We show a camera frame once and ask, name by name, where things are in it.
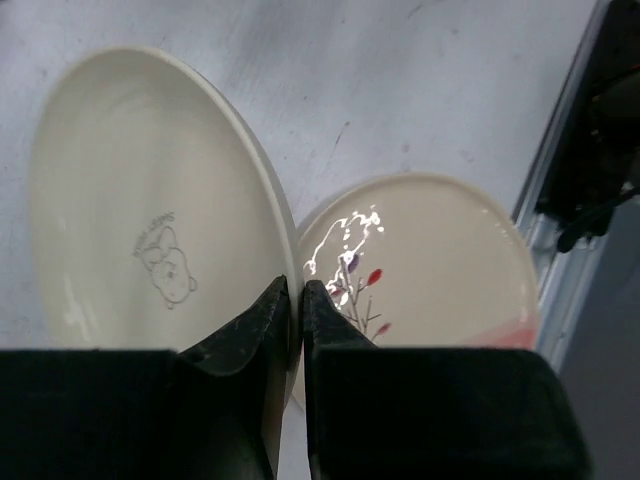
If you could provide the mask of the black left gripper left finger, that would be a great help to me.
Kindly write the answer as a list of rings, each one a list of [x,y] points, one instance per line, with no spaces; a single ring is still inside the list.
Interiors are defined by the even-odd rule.
[[[290,299],[275,278],[183,352],[5,350],[5,479],[272,479]]]

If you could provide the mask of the cream bear plate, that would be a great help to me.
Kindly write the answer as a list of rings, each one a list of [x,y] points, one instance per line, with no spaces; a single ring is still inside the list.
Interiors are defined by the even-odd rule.
[[[33,264],[57,347],[183,351],[285,276],[292,214],[259,141],[203,76],[153,48],[93,53],[32,146]]]

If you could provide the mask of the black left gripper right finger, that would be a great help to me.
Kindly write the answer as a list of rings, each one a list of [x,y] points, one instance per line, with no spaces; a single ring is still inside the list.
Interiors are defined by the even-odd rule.
[[[521,349],[378,347],[324,285],[302,296],[315,479],[589,479],[566,392]]]

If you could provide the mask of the cream and pink branch plate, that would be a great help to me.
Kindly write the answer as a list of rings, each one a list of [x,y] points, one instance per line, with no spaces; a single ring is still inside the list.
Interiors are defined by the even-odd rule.
[[[533,349],[538,280],[509,214],[436,174],[382,176],[320,209],[298,243],[306,280],[382,347]]]

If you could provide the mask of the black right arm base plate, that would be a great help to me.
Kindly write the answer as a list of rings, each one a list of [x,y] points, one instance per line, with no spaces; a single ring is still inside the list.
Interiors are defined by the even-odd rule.
[[[560,227],[557,252],[607,233],[639,195],[638,169],[639,4],[609,1],[536,202]]]

